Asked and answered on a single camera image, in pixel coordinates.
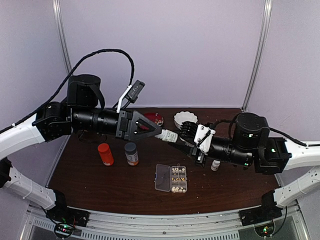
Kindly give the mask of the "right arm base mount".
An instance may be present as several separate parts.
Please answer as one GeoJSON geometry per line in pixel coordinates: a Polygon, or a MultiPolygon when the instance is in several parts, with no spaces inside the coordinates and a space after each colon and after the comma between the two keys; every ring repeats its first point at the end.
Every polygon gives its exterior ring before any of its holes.
{"type": "Polygon", "coordinates": [[[239,216],[242,226],[249,226],[280,218],[282,216],[282,210],[278,207],[267,208],[259,206],[240,210],[239,216]]]}

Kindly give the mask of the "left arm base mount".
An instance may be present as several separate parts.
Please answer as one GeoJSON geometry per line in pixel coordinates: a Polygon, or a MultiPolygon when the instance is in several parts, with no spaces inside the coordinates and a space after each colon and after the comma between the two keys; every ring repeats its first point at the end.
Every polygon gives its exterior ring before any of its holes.
{"type": "Polygon", "coordinates": [[[66,211],[50,209],[45,212],[47,218],[55,222],[79,227],[86,227],[90,216],[88,211],[75,208],[68,208],[66,211]]]}

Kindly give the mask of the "grey lid pill bottle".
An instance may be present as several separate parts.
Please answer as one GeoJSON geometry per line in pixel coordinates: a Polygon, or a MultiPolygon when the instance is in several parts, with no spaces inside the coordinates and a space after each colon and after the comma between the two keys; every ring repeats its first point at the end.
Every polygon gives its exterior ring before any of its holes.
{"type": "Polygon", "coordinates": [[[128,142],[124,146],[124,152],[127,159],[127,163],[130,166],[136,166],[139,163],[139,156],[137,145],[133,142],[128,142]]]}

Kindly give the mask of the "clear plastic pill organizer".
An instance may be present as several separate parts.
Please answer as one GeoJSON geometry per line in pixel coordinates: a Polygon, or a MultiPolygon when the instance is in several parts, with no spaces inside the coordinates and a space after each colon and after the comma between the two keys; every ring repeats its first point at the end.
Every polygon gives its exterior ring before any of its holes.
{"type": "Polygon", "coordinates": [[[183,165],[164,165],[157,164],[155,167],[155,178],[154,178],[154,189],[160,192],[171,192],[173,186],[186,186],[188,188],[188,176],[187,176],[187,167],[183,165]],[[172,168],[186,168],[185,174],[173,174],[172,168]],[[177,176],[178,178],[186,178],[184,182],[173,182],[172,178],[177,176]]]}

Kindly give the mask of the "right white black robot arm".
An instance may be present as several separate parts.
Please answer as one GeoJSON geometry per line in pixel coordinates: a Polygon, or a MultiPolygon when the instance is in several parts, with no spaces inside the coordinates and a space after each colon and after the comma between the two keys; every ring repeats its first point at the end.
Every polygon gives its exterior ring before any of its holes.
{"type": "Polygon", "coordinates": [[[320,144],[302,142],[269,127],[265,117],[254,113],[242,112],[231,120],[205,125],[185,121],[170,146],[193,157],[201,166],[206,159],[212,159],[245,170],[254,166],[255,172],[263,175],[310,167],[303,176],[261,197],[261,206],[256,210],[261,221],[320,186],[320,144]]]}

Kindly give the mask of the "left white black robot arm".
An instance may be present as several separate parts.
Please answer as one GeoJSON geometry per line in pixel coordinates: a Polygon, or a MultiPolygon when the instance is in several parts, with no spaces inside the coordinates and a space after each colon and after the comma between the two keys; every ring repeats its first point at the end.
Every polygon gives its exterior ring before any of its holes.
{"type": "Polygon", "coordinates": [[[68,79],[67,97],[49,102],[21,123],[0,134],[0,186],[12,189],[23,199],[51,210],[61,222],[72,218],[63,193],[46,188],[21,174],[8,156],[26,147],[48,143],[73,131],[85,130],[136,141],[162,133],[162,128],[140,112],[105,108],[101,79],[80,74],[68,79]]]}

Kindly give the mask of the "orange pill bottle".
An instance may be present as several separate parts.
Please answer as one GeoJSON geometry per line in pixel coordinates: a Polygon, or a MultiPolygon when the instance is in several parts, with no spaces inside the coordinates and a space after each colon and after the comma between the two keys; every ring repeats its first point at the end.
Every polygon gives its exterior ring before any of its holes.
{"type": "Polygon", "coordinates": [[[107,143],[101,143],[97,150],[99,152],[102,163],[105,166],[112,166],[114,164],[114,158],[110,149],[110,146],[107,143]]]}

